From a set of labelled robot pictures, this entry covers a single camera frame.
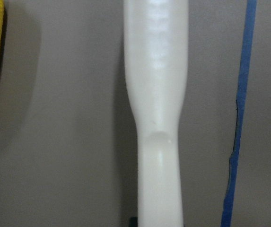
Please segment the wooden hand brush black bristles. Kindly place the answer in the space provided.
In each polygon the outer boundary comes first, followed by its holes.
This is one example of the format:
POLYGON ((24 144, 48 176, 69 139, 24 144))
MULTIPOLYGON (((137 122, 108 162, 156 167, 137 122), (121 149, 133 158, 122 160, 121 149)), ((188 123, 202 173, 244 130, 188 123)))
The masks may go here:
POLYGON ((125 77, 138 140, 138 226, 184 224, 178 127, 187 82, 189 2, 126 0, 125 77))

